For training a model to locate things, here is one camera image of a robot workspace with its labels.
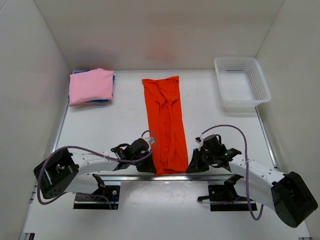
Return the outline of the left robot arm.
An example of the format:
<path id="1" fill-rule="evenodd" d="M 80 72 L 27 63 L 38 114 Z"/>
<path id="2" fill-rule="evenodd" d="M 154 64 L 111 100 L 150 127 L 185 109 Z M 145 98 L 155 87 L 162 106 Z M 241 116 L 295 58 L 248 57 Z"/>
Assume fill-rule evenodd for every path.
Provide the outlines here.
<path id="1" fill-rule="evenodd" d="M 140 137 L 132 144 L 123 143 L 104 153 L 79 146 L 64 146 L 36 166 L 36 196 L 40 204 L 48 205 L 66 193 L 77 193 L 99 199 L 105 184 L 99 172 L 115 172 L 135 166 L 140 172 L 155 173 L 152 154 L 157 146 L 153 137 Z"/>

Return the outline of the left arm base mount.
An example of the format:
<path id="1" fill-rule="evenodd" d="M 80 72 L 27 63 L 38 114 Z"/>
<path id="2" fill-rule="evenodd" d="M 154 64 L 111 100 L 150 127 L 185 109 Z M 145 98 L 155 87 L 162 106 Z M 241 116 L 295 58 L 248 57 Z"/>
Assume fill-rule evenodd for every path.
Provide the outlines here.
<path id="1" fill-rule="evenodd" d="M 105 187 L 92 194 L 76 193 L 73 209 L 75 210 L 118 210 L 121 182 L 105 181 Z"/>

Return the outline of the orange t shirt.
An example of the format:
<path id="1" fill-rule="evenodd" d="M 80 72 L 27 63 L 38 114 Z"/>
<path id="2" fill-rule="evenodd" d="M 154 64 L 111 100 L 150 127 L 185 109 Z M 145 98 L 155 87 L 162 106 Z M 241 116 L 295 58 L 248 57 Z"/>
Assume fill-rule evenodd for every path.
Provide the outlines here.
<path id="1" fill-rule="evenodd" d="M 142 80 L 148 127 L 157 138 L 152 146 L 157 175 L 184 174 L 189 166 L 179 80 Z"/>

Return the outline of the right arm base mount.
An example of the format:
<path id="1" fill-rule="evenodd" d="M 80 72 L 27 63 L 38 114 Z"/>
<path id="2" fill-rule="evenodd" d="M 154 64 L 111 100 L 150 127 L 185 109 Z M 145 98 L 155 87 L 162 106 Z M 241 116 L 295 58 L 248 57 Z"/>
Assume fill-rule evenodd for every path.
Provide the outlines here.
<path id="1" fill-rule="evenodd" d="M 209 206 L 211 212 L 248 212 L 246 197 L 236 194 L 223 181 L 209 181 L 207 194 L 198 196 L 197 202 Z"/>

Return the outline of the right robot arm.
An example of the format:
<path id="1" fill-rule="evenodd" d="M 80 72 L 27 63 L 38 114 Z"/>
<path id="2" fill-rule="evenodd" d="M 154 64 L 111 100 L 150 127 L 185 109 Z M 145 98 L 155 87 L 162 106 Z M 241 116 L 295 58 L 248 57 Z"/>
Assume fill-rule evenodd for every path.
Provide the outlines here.
<path id="1" fill-rule="evenodd" d="M 318 203 L 302 177 L 291 171 L 283 173 L 265 167 L 235 149 L 226 148 L 219 134 L 197 137 L 188 174 L 202 173 L 210 168 L 223 168 L 231 176 L 218 185 L 208 187 L 208 195 L 197 198 L 209 200 L 214 211 L 231 211 L 231 205 L 250 197 L 249 206 L 242 210 L 256 211 L 256 203 L 273 210 L 280 220 L 291 228 L 298 227 L 318 208 Z"/>

